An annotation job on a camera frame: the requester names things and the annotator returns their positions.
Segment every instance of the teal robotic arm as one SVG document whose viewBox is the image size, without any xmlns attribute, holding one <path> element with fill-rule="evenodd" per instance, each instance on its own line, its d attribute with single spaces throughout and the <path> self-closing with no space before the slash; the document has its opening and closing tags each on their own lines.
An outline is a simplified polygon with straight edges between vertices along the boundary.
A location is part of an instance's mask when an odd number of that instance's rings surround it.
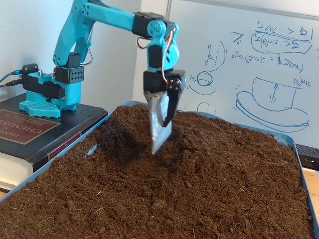
<svg viewBox="0 0 319 239">
<path fill-rule="evenodd" d="M 76 110 L 81 101 L 84 61 L 90 53 L 93 25 L 102 22 L 150 40 L 148 70 L 144 72 L 144 95 L 150 105 L 153 153 L 171 133 L 171 120 L 185 88 L 185 72 L 175 70 L 179 58 L 178 25 L 154 13 L 131 13 L 101 2 L 74 0 L 59 35 L 53 74 L 38 72 L 36 64 L 24 66 L 23 87 L 27 99 L 20 109 L 31 116 L 60 117 L 62 110 Z"/>
</svg>

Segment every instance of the tray rim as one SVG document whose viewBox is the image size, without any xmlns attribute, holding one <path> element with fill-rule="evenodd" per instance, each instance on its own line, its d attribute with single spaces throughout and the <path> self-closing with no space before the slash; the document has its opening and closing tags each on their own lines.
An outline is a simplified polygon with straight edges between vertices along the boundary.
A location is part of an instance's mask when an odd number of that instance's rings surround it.
<svg viewBox="0 0 319 239">
<path fill-rule="evenodd" d="M 143 102 L 139 102 L 139 101 L 125 101 L 121 104 L 121 106 L 129 106 L 129 107 L 132 107 L 132 106 L 135 106 L 135 105 L 143 105 L 143 106 L 148 106 L 147 103 L 143 103 Z M 209 119 L 221 119 L 221 120 L 224 120 L 220 117 L 217 117 L 217 116 L 214 116 L 212 114 L 209 114 L 209 113 L 204 113 L 204 112 L 194 112 L 194 111 L 187 111 L 189 113 L 195 113 L 195 114 L 199 114 L 199 115 L 202 115 L 202 116 L 205 116 Z M 97 129 L 99 126 L 101 126 L 105 121 L 107 121 L 111 115 L 113 114 L 113 112 L 111 112 L 110 114 L 108 114 L 106 117 L 104 117 L 103 119 L 101 119 L 94 127 L 92 127 L 90 130 L 88 130 L 87 132 L 85 132 L 85 134 L 83 134 L 81 137 L 79 137 L 75 142 L 73 142 L 71 145 L 69 145 L 67 148 L 65 148 L 62 152 L 60 152 L 57 156 L 55 156 L 53 159 L 51 159 L 49 162 L 47 162 L 45 165 L 43 165 L 40 169 L 38 169 L 37 171 L 35 171 L 31 176 L 29 176 L 27 179 L 25 179 L 22 183 L 20 183 L 17 187 L 15 187 L 13 190 L 11 190 L 9 193 L 7 193 L 4 197 L 2 197 L 0 199 L 0 204 L 2 202 L 4 202 L 7 198 L 9 198 L 12 194 L 14 194 L 15 192 L 18 192 L 21 188 L 23 188 L 27 183 L 30 183 L 32 181 L 34 181 L 38 176 L 42 175 L 43 173 L 45 173 L 49 168 L 50 166 L 52 165 L 52 163 L 64 156 L 74 145 L 76 145 L 78 142 L 81 142 L 83 141 L 89 134 L 91 134 L 95 129 Z M 292 147 L 292 149 L 294 150 L 294 152 L 296 153 L 296 157 L 297 157 L 297 160 L 299 162 L 299 166 L 300 166 L 300 170 L 301 170 L 301 175 L 302 175 L 302 180 L 303 180 L 303 187 L 304 189 L 307 190 L 308 192 L 308 199 L 309 199 L 309 209 L 311 211 L 311 214 L 312 214 L 312 218 L 313 218 L 313 225 L 314 225 L 314 233 L 315 233 L 315 237 L 316 238 L 319 238 L 319 225 L 318 225 L 318 219 L 316 217 L 316 214 L 315 214 L 315 208 L 314 208 L 314 204 L 313 204 L 313 201 L 311 199 L 311 196 L 309 194 L 309 188 L 308 188 L 308 185 L 307 185 L 307 182 L 305 180 L 305 175 L 304 175 L 304 172 L 302 170 L 302 164 L 301 164 L 301 161 L 300 161 L 300 158 L 299 158 L 299 155 L 298 155 L 298 151 L 297 151 L 297 148 L 296 148 L 296 144 L 293 140 L 292 137 L 286 135 L 286 134 L 283 134 L 283 133 L 278 133 L 278 132 L 274 132 L 274 131 L 270 131 L 270 130 L 265 130 L 265 129 L 261 129 L 261 128 L 256 128 L 256 127 L 251 127 L 251 126 L 247 126 L 247 125 L 243 125 L 243 124 L 237 124 L 237 123 L 234 123 L 234 122 L 229 122 L 230 124 L 234 124 L 234 125 L 237 125 L 237 126 L 240 126 L 242 128 L 248 128 L 248 129 L 251 129 L 251 130 L 255 130 L 255 131 L 260 131 L 262 133 L 265 133 L 265 134 L 268 134 L 268 135 L 273 135 L 274 138 L 281 144 L 283 145 L 286 145 L 286 146 L 290 146 Z"/>
</svg>

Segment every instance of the book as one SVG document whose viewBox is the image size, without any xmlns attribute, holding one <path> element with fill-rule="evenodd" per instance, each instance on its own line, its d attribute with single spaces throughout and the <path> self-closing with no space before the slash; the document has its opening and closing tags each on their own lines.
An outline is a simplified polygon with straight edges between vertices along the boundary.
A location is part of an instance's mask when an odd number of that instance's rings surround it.
<svg viewBox="0 0 319 239">
<path fill-rule="evenodd" d="M 8 192 L 103 120 L 103 108 L 78 104 L 61 117 L 30 117 L 19 111 L 22 94 L 0 102 L 0 190 Z"/>
</svg>

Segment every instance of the brown soil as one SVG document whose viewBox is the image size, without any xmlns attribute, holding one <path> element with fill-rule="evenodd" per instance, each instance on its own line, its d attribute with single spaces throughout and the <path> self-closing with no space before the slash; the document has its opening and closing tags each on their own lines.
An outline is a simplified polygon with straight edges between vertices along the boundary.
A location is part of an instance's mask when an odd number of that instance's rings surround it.
<svg viewBox="0 0 319 239">
<path fill-rule="evenodd" d="M 120 107 L 0 205 L 0 238 L 310 239 L 307 204 L 294 152 L 272 136 L 180 113 L 153 156 L 148 108 Z"/>
</svg>

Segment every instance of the black cable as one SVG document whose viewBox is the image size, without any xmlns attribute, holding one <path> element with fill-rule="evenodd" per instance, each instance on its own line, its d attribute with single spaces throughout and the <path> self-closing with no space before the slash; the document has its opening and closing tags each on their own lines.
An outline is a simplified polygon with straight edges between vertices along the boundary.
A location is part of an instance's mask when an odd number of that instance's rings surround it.
<svg viewBox="0 0 319 239">
<path fill-rule="evenodd" d="M 0 88 L 2 87 L 5 87 L 5 86 L 16 86 L 18 84 L 22 84 L 22 79 L 17 79 L 17 80 L 14 80 L 14 81 L 10 81 L 4 85 L 0 85 Z"/>
</svg>

